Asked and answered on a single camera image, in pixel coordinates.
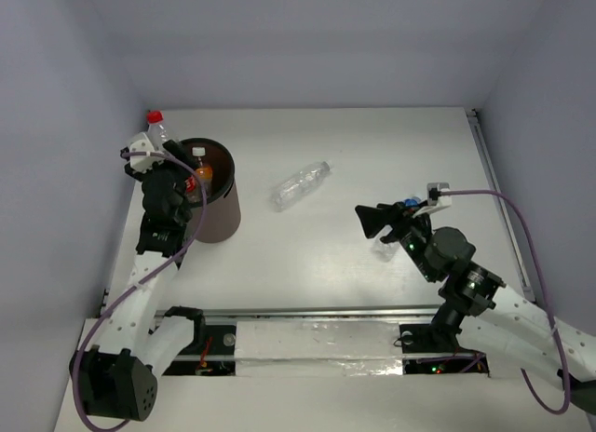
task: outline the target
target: robotic hand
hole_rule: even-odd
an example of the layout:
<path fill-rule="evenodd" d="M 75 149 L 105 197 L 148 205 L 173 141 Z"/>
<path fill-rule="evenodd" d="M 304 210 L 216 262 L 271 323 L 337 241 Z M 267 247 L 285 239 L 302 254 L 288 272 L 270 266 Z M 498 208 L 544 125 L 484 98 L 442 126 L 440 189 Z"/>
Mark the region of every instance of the robotic hand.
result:
<path fill-rule="evenodd" d="M 398 241 L 428 282 L 443 282 L 439 296 L 445 302 L 431 323 L 400 325 L 403 351 L 454 353 L 458 347 L 481 350 L 563 388 L 565 404 L 570 400 L 578 408 L 596 414 L 596 338 L 558 319 L 556 329 L 552 329 L 545 311 L 472 261 L 476 248 L 459 230 L 442 227 L 433 231 L 429 215 L 450 207 L 451 197 L 446 183 L 431 183 L 427 190 L 428 200 L 417 207 L 400 202 L 376 208 L 356 207 L 367 238 L 376 237 L 389 225 L 392 230 L 381 241 Z M 561 339 L 558 344 L 555 334 Z M 535 394 L 525 371 L 523 374 Z M 566 410 L 554 411 L 535 397 L 549 412 Z"/>
<path fill-rule="evenodd" d="M 195 308 L 171 308 L 152 331 L 157 303 L 182 264 L 192 218 L 185 197 L 190 172 L 180 163 L 197 168 L 177 142 L 163 147 L 166 153 L 161 155 L 141 133 L 122 151 L 129 159 L 125 172 L 142 183 L 144 215 L 123 301 L 89 351 L 78 362 L 77 354 L 71 360 L 71 373 L 77 371 L 77 409 L 85 415 L 146 419 L 155 405 L 157 379 L 183 349 L 205 340 L 205 319 Z M 174 157 L 178 165 L 163 157 Z"/>

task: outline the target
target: trash bin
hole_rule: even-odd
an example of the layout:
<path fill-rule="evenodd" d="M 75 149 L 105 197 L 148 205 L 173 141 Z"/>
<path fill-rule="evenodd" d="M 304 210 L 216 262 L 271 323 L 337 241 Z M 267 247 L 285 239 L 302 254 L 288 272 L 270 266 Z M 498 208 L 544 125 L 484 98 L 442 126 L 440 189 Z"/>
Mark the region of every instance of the trash bin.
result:
<path fill-rule="evenodd" d="M 211 196 L 207 198 L 207 217 L 196 240 L 202 243 L 219 243 L 232 236 L 240 225 L 240 205 L 236 189 L 234 158 L 220 143 L 211 139 L 185 139 L 182 145 L 189 155 L 193 147 L 205 148 L 205 161 L 213 168 Z M 196 230 L 203 201 L 191 204 L 193 219 L 186 232 Z"/>

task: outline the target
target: wall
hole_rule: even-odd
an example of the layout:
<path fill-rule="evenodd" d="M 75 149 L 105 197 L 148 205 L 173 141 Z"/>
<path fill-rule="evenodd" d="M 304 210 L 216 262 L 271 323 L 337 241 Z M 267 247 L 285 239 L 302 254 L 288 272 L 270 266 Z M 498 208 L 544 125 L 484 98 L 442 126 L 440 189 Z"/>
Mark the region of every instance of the wall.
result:
<path fill-rule="evenodd" d="M 542 0 L 94 0 L 151 106 L 479 106 Z"/>
<path fill-rule="evenodd" d="M 143 105 L 90 0 L 0 0 L 0 429 L 53 430 L 97 309 Z"/>
<path fill-rule="evenodd" d="M 591 334 L 596 334 L 594 26 L 596 0 L 546 0 L 481 112 L 497 177 L 528 217 L 556 313 Z M 530 263 L 527 248 L 524 253 Z"/>

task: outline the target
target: black bin rim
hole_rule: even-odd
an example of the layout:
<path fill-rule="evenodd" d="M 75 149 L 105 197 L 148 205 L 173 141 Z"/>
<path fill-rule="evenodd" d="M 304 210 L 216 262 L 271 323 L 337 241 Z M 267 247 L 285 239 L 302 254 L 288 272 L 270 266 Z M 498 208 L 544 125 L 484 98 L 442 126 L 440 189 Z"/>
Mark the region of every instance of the black bin rim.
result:
<path fill-rule="evenodd" d="M 211 196 L 209 196 L 207 198 L 207 205 L 209 205 L 211 202 L 216 201 L 220 197 L 227 195 L 230 192 L 230 190 L 232 189 L 232 186 L 234 185 L 234 177 L 236 176 L 236 164 L 234 163 L 234 158 L 232 157 L 230 151 L 227 148 L 225 148 L 222 144 L 220 144 L 217 141 L 214 141 L 213 139 L 206 139 L 203 137 L 193 137 L 190 139 L 183 139 L 181 141 L 182 146 L 187 146 L 189 143 L 211 144 L 211 145 L 216 146 L 216 147 L 220 148 L 221 150 L 223 150 L 227 154 L 227 156 L 230 158 L 230 163 L 231 163 L 230 175 L 228 176 L 228 178 L 225 181 L 225 184 L 222 186 L 222 188 L 220 188 L 217 192 L 215 192 L 214 194 L 212 194 Z M 203 201 L 191 204 L 190 207 L 192 209 L 203 207 Z"/>

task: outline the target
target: white bottle cap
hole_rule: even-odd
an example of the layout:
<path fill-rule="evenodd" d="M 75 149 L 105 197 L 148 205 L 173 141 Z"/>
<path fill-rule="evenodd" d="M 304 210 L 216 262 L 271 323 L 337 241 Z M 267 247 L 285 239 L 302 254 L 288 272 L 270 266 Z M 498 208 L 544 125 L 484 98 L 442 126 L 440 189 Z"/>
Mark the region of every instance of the white bottle cap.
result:
<path fill-rule="evenodd" d="M 202 146 L 193 146 L 193 156 L 202 157 L 205 155 L 205 148 Z"/>

